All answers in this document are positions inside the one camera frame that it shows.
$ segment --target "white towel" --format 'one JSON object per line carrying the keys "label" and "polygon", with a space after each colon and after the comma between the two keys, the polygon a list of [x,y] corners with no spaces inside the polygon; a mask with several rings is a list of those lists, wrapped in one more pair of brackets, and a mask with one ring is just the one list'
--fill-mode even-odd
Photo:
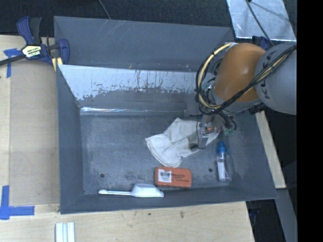
{"label": "white towel", "polygon": [[[197,149],[192,152],[188,141],[188,137],[196,133],[196,124],[197,121],[176,118],[165,132],[145,138],[145,141],[153,156],[163,166],[178,167],[183,158],[199,151]],[[212,132],[208,136],[206,145],[212,142],[218,133]]]}

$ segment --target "blue tape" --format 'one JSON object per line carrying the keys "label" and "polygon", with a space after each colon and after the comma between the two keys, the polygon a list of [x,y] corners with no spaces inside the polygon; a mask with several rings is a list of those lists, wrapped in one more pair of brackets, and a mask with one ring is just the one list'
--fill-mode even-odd
{"label": "blue tape", "polygon": [[[8,58],[22,54],[22,52],[16,48],[6,49],[4,50],[4,53]],[[7,78],[9,77],[11,77],[11,63],[8,63],[7,67]]]}
{"label": "blue tape", "polygon": [[9,206],[9,186],[2,187],[0,219],[9,220],[10,216],[30,216],[35,215],[35,206]]}

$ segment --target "gray plastic tray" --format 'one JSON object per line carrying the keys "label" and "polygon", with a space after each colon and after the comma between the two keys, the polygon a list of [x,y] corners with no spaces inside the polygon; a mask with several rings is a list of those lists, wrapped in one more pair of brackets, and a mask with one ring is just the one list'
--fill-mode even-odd
{"label": "gray plastic tray", "polygon": [[[163,133],[177,117],[198,118],[186,114],[194,103],[195,72],[214,48],[232,41],[229,28],[56,17],[55,31],[56,39],[68,39],[78,51],[71,50],[74,65],[57,69],[62,214],[276,198],[258,125],[249,112],[234,116],[234,135],[220,134],[183,160],[180,167],[191,170],[192,188],[163,189],[164,198],[97,194],[99,189],[129,191],[135,183],[153,184],[153,170],[161,165],[144,138]],[[111,34],[119,42],[112,42],[117,46],[113,56],[107,53]],[[90,42],[96,35],[98,42]],[[157,51],[146,49],[147,43]],[[121,56],[122,47],[127,53]],[[95,60],[86,53],[93,49]],[[234,161],[230,183],[216,178],[219,140]]]}

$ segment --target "white plastic spoon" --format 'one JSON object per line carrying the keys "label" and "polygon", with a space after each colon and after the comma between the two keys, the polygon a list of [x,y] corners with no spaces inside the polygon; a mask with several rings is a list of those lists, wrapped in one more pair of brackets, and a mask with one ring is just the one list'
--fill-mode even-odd
{"label": "white plastic spoon", "polygon": [[124,191],[108,191],[101,189],[98,191],[100,195],[122,195],[133,197],[164,197],[164,193],[154,185],[149,184],[135,184],[131,192]]}

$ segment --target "black carpet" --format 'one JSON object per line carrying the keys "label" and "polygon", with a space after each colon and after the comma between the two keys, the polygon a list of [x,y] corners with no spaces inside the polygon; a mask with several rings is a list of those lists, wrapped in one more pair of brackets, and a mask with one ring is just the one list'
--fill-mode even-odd
{"label": "black carpet", "polygon": [[[231,27],[226,0],[101,1],[112,19]],[[283,1],[297,37],[297,0]],[[18,35],[16,22],[24,16],[42,17],[40,35],[50,37],[53,16],[106,18],[98,0],[0,0],[0,34]],[[265,113],[284,170],[296,160],[296,117],[270,109]],[[289,191],[297,214],[297,186]],[[256,241],[284,241],[274,201],[251,203],[251,208]]]}

